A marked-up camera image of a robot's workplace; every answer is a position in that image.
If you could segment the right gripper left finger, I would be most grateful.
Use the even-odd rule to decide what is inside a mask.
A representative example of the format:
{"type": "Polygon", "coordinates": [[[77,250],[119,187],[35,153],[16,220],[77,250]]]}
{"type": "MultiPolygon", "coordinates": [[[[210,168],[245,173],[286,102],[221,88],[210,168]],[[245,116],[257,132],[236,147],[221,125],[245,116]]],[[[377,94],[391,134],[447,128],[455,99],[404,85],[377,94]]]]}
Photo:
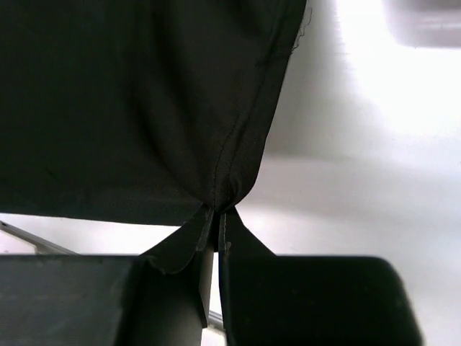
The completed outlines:
{"type": "Polygon", "coordinates": [[[138,256],[2,256],[1,343],[199,345],[214,222],[201,207],[138,256]]]}

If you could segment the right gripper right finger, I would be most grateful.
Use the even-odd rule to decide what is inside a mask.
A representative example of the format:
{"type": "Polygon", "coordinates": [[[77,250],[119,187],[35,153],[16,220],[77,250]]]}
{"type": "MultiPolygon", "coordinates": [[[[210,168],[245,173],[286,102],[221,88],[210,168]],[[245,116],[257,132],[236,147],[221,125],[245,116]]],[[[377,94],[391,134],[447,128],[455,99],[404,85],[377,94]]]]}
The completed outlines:
{"type": "Polygon", "coordinates": [[[219,284],[229,345],[421,345],[403,281],[384,259],[277,255],[220,217],[219,284]]]}

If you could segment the black t shirt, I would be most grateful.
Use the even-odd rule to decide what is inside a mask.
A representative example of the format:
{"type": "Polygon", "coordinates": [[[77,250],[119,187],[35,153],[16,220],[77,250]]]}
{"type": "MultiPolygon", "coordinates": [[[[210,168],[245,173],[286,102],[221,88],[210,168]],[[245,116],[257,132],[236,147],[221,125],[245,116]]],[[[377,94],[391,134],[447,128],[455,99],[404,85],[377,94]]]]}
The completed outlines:
{"type": "Polygon", "coordinates": [[[255,184],[304,1],[3,1],[1,211],[178,226],[255,184]]]}

